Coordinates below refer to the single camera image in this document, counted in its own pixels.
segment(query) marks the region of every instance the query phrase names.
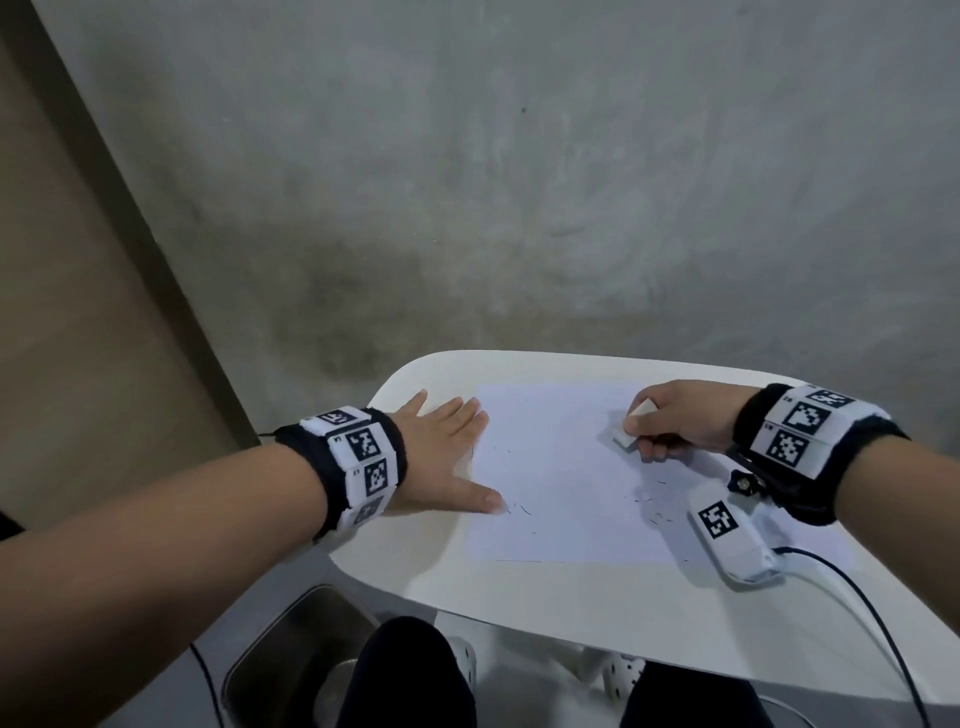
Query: paper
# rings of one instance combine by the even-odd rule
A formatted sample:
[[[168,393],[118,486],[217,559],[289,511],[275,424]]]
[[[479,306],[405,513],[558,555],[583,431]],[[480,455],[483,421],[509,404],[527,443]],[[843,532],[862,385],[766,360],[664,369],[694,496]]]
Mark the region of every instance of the paper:
[[[686,494],[733,462],[698,451],[643,463],[612,442],[632,384],[516,384],[481,387],[490,424],[473,454],[473,479],[497,489],[509,512],[474,515],[468,553],[481,560],[711,565],[687,519]],[[808,548],[851,565],[842,532],[794,521],[761,505],[755,523],[771,546]]]

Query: table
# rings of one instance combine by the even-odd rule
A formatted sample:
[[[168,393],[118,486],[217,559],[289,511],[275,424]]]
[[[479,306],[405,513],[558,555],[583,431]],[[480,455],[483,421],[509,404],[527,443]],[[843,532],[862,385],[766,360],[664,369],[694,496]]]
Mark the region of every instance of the table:
[[[391,411],[423,387],[432,407],[457,395],[468,398],[484,384],[635,381],[639,388],[674,378],[798,383],[651,359],[457,351],[402,367],[371,406]],[[748,679],[909,700],[869,613],[849,588],[814,566],[798,562],[782,583],[735,590],[715,570],[690,580],[666,564],[478,562],[465,553],[465,536],[466,519],[459,514],[388,516],[358,529],[331,556],[378,589],[491,624]],[[924,700],[960,703],[960,640],[851,541],[857,563],[851,576],[886,621]]]

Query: hand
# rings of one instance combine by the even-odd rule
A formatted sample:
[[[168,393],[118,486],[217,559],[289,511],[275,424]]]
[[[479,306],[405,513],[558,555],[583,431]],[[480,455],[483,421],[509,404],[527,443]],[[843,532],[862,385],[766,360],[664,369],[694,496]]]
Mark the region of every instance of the hand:
[[[390,507],[501,513],[506,503],[499,493],[453,474],[490,420],[478,411],[480,402],[457,397],[419,416],[424,402],[426,390],[420,390],[391,415],[407,449],[407,477]]]
[[[743,405],[759,389],[700,379],[674,379],[647,387],[634,397],[628,412],[652,400],[656,412],[627,417],[623,429],[638,437],[644,458],[662,460],[691,445],[723,452],[733,444],[733,424]]]

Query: cable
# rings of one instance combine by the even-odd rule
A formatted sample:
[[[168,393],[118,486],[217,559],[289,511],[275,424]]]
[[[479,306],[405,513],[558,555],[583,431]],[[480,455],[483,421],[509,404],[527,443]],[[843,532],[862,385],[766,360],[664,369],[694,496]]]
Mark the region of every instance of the cable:
[[[217,725],[219,725],[220,728],[224,728],[224,714],[220,712],[220,700],[217,699],[217,689],[213,687],[213,678],[210,677],[210,670],[206,667],[204,656],[200,654],[200,650],[197,649],[197,646],[193,643],[190,643],[190,651],[193,652],[193,656],[196,657],[197,662],[200,663],[200,669],[204,671],[206,688],[210,691],[210,700],[213,702],[213,712],[217,714]]]
[[[796,708],[794,708],[792,705],[789,705],[789,704],[787,704],[787,703],[784,703],[782,700],[777,700],[775,697],[770,697],[770,695],[758,695],[757,697],[758,697],[760,700],[762,700],[764,703],[770,703],[771,705],[777,705],[777,706],[780,706],[781,708],[783,708],[785,711],[789,711],[789,712],[792,713],[794,716],[798,717],[800,720],[802,720],[804,723],[806,723],[806,724],[809,726],[809,728],[817,728],[817,726],[814,724],[814,722],[813,722],[812,720],[810,720],[810,718],[808,718],[808,717],[805,716],[803,713],[801,713],[800,711],[798,711],[798,710],[797,710]]]
[[[799,553],[801,556],[806,556],[814,561],[819,561],[828,569],[831,569],[839,574],[840,578],[850,585],[851,589],[856,592],[856,595],[859,596],[863,600],[863,603],[867,605],[867,609],[870,610],[870,614],[873,615],[874,619],[876,620],[876,624],[879,626],[883,636],[887,639],[887,643],[890,644],[890,651],[893,652],[894,657],[897,658],[897,664],[900,666],[900,671],[903,673],[903,680],[906,682],[906,687],[910,689],[910,696],[913,697],[913,704],[917,706],[917,713],[920,714],[920,720],[923,722],[924,728],[930,728],[930,718],[926,714],[926,706],[924,705],[924,701],[920,697],[920,693],[917,691],[917,686],[913,682],[913,676],[910,674],[910,670],[907,668],[906,662],[903,660],[903,656],[897,649],[897,644],[894,642],[894,638],[890,636],[890,630],[888,630],[887,625],[883,623],[883,619],[880,618],[880,615],[876,612],[874,605],[870,603],[870,599],[867,598],[867,595],[865,595],[860,588],[853,583],[853,580],[849,576],[843,573],[840,567],[834,566],[823,556],[819,556],[812,551],[804,551],[802,548],[794,548],[792,546],[780,546],[773,550],[774,553],[778,554]]]

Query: qr code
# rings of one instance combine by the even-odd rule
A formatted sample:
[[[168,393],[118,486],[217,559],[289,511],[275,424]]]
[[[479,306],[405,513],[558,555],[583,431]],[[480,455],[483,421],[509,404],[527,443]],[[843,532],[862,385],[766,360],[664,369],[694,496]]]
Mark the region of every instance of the qr code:
[[[791,468],[800,462],[810,441],[800,435],[785,430],[777,430],[774,440],[767,448],[767,457],[788,465]]]
[[[727,508],[727,504],[718,500],[713,505],[697,513],[700,520],[704,522],[707,531],[714,539],[718,539],[724,534],[730,533],[739,526],[733,519],[733,514]]]
[[[820,426],[827,421],[829,416],[830,411],[828,409],[802,401],[794,405],[790,414],[783,420],[783,424],[807,435],[812,435],[820,429]]]
[[[353,525],[360,525],[365,521],[369,521],[373,516],[376,515],[376,509],[380,507],[380,503],[383,501],[383,496],[371,500],[369,503],[364,503],[360,510],[357,511],[356,517],[353,519]]]
[[[367,460],[381,454],[380,446],[373,439],[369,427],[353,430],[347,433],[347,442],[358,461]]]
[[[364,485],[367,487],[367,497],[379,493],[390,482],[387,478],[387,459],[377,460],[375,463],[364,466]]]
[[[349,425],[358,418],[349,412],[344,412],[342,409],[331,409],[329,412],[317,415],[317,419],[323,420],[325,423],[330,423],[331,425]]]
[[[825,404],[827,407],[833,407],[833,409],[840,409],[840,407],[846,406],[852,401],[856,401],[853,397],[838,395],[836,392],[830,392],[829,389],[818,389],[812,395],[807,395],[806,398],[808,400],[818,401],[820,404]]]

